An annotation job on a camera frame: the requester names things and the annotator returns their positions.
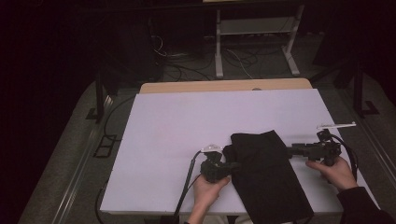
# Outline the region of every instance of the gray carpet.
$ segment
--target gray carpet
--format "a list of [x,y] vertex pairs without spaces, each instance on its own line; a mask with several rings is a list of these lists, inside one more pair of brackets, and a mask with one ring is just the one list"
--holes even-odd
[[[286,60],[279,50],[280,46],[286,42],[285,37],[270,36],[259,40],[244,37],[237,45],[232,41],[230,43],[225,41],[224,49],[231,49],[244,60],[246,71],[232,55],[223,52],[223,57],[228,60],[228,62],[223,61],[224,79],[248,79],[247,72],[254,78],[292,77]],[[320,35],[299,36],[296,40],[292,54],[302,73],[301,77],[312,77],[324,69],[311,63],[320,40]],[[169,60],[163,68],[163,81],[213,79],[215,74],[213,46],[208,45],[205,50],[210,52],[205,54],[205,57],[188,56]],[[257,50],[258,53],[253,56],[247,50],[250,52]],[[189,69],[176,67],[175,64]],[[388,168],[380,160],[384,154],[377,152],[377,149],[381,147],[388,155],[389,161],[396,162],[394,150],[396,141],[393,137],[396,136],[394,128],[396,127],[396,108],[387,100],[378,84],[373,79],[365,77],[364,99],[373,101],[380,114],[360,119],[351,109],[353,87],[337,90],[332,85],[336,74],[334,72],[324,77],[313,86],[319,89],[335,123],[357,121],[356,128],[342,129],[340,133],[345,142],[356,150],[360,159],[361,172],[380,207],[396,218],[394,181],[389,180]],[[122,89],[118,96],[112,96],[106,104],[105,118],[99,124],[85,119],[89,110],[95,107],[94,85],[92,84],[84,92],[21,217],[21,224],[99,223],[95,215],[95,200],[100,188],[109,178],[119,142],[116,143],[109,158],[97,159],[93,158],[92,154],[104,134],[105,127],[106,133],[116,134],[117,138],[121,139],[133,104],[133,99],[130,98],[137,92],[138,90]],[[79,181],[73,181],[77,177],[80,177]],[[158,221],[158,217],[112,216],[103,213],[99,213],[99,216],[104,223],[141,224],[145,223],[144,220],[151,223]],[[337,223],[338,221],[338,215],[326,215],[316,216],[310,223]]]

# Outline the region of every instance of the black sleeve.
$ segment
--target black sleeve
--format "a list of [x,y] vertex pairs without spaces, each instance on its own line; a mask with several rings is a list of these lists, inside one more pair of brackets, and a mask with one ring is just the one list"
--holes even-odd
[[385,211],[378,209],[367,190],[363,187],[346,189],[337,195],[344,207],[348,224],[394,224],[395,220]]

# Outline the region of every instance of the human hand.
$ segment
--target human hand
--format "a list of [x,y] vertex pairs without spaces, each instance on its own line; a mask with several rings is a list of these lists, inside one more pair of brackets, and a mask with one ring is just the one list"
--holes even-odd
[[224,177],[217,183],[209,183],[203,175],[194,182],[194,207],[188,219],[190,224],[202,223],[207,209],[219,197],[221,189],[230,182],[230,177]]
[[307,161],[305,164],[314,170],[320,171],[326,179],[338,188],[338,191],[358,186],[347,161],[342,157],[335,158],[333,166],[326,166],[315,161]]

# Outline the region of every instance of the black device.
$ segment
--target black device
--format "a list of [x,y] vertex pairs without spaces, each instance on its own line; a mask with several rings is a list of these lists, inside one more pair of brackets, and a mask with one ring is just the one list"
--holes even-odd
[[204,154],[206,160],[201,163],[201,174],[210,183],[221,180],[241,166],[239,162],[221,162],[222,154],[217,151],[205,152]]
[[307,157],[310,161],[320,161],[327,166],[334,165],[334,159],[341,154],[341,144],[332,140],[332,134],[328,129],[317,133],[318,143],[305,144],[294,143],[288,147],[288,155],[291,159],[295,155]]

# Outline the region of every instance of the right hand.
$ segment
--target right hand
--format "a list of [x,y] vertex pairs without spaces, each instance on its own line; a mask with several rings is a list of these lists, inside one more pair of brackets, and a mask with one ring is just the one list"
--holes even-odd
[[326,166],[316,161],[307,161],[305,164],[320,171],[339,191],[358,187],[347,161],[342,157],[335,158],[333,166]]

